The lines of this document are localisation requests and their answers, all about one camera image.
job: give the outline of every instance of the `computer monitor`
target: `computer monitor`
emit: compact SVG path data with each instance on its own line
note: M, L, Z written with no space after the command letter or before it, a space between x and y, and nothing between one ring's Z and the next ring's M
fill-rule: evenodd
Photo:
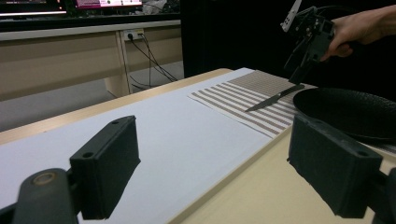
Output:
M76 9L123 9L141 7L142 0L73 0Z
M0 20L65 14L64 0L0 0Z

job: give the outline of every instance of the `power outlet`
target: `power outlet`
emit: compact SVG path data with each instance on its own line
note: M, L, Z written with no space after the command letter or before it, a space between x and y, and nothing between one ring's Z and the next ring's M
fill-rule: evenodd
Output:
M144 34L143 29L133 29L133 30L124 30L124 39L130 40L128 35L132 35L134 40L143 38L142 35Z

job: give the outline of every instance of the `black frying pan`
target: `black frying pan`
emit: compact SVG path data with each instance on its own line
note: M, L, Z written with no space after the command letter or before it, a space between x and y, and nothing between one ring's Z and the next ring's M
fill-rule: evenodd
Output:
M314 88L293 98L300 113L320 119L358 140L395 141L396 103L360 91Z

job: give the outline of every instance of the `floor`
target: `floor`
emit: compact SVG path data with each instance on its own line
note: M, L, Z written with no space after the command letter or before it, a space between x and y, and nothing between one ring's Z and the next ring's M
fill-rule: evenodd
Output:
M183 62L129 74L133 92L184 78ZM103 79L0 102L0 132L115 99Z

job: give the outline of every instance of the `striped cloth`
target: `striped cloth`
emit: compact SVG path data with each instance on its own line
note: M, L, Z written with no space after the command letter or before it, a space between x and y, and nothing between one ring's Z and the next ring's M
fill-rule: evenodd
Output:
M189 97L274 138L292 124L294 114L297 112L292 97L298 91L263 109L251 112L245 110L293 85L283 77L256 70L242 77L193 92Z

